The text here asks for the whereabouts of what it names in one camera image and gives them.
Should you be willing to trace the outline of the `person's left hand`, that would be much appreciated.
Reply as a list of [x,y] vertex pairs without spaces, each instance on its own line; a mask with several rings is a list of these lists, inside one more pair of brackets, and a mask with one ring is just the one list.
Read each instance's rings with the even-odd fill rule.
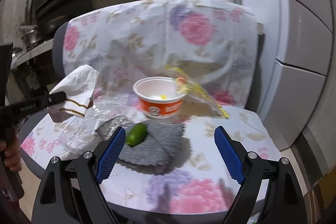
[[22,170],[20,144],[18,132],[14,133],[15,139],[11,145],[7,145],[4,140],[0,141],[0,150],[5,154],[4,164],[11,172],[19,172]]

